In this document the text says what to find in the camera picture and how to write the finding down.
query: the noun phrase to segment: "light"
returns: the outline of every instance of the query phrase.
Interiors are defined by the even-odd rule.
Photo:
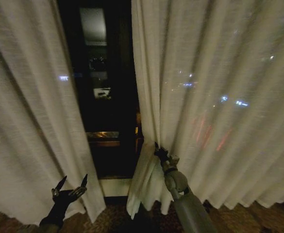
[[[249,104],[242,102],[242,101],[239,101],[239,100],[237,100],[235,103],[236,103],[236,105],[242,105],[242,106],[245,106],[245,107],[249,105]]]
[[[184,83],[183,86],[192,86],[192,83]]]
[[[222,96],[220,98],[220,102],[224,102],[224,101],[227,101],[228,100],[228,96]]]
[[[59,76],[61,81],[68,81],[68,76]]]

